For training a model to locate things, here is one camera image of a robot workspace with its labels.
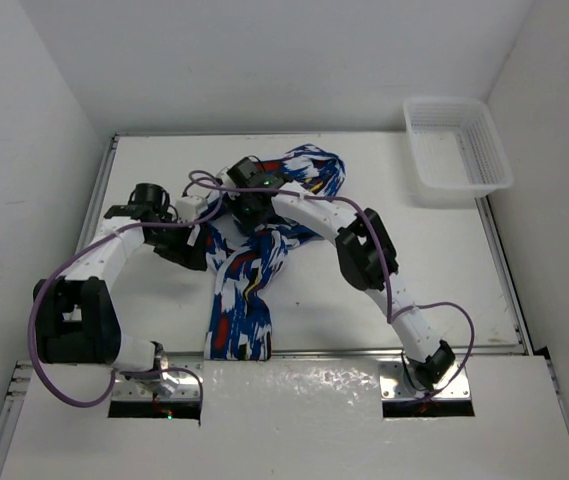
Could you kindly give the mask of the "blue white red patterned trousers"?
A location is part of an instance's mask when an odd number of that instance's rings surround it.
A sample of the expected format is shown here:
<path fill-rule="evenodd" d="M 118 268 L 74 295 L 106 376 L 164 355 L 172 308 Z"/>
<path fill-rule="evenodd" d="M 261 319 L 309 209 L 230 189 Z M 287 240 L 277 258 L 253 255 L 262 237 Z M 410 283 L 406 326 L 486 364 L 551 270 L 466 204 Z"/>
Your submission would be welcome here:
<path fill-rule="evenodd" d="M 298 146 L 279 159 L 246 157 L 240 163 L 251 174 L 286 176 L 318 196 L 337 194 L 346 177 L 343 160 L 313 144 Z M 240 231 L 237 245 L 212 223 L 206 224 L 206 261 L 216 276 L 204 356 L 266 361 L 272 354 L 273 329 L 269 308 L 259 293 L 282 269 L 291 250 L 319 236 L 279 217 L 255 226 L 238 217 L 233 220 Z"/>

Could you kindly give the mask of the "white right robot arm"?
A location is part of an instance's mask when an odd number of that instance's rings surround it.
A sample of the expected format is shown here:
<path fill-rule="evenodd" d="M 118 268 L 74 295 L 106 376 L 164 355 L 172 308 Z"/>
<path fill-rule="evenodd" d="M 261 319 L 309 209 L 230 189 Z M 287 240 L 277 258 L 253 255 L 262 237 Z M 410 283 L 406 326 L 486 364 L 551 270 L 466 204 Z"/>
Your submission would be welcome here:
<path fill-rule="evenodd" d="M 454 353 L 407 293 L 395 246 L 375 210 L 359 213 L 344 200 L 310 192 L 284 173 L 264 172 L 248 158 L 220 173 L 219 182 L 239 191 L 229 202 L 242 223 L 291 220 L 330 242 L 345 281 L 370 297 L 387 317 L 414 379 L 423 389 L 435 390 L 453 366 Z"/>

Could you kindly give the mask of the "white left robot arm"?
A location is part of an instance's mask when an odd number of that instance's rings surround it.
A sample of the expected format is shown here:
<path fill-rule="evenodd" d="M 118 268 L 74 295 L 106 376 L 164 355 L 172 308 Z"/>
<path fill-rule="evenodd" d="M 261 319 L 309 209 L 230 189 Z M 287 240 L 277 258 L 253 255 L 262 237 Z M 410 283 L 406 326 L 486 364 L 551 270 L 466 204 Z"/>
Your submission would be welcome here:
<path fill-rule="evenodd" d="M 157 341 L 126 334 L 110 290 L 128 260 L 143 246 L 161 258 L 202 271 L 206 261 L 208 201 L 197 195 L 171 200 L 152 183 L 135 186 L 128 201 L 111 206 L 80 256 L 34 290 L 34 347 L 46 364 L 89 364 L 118 372 L 165 366 Z"/>

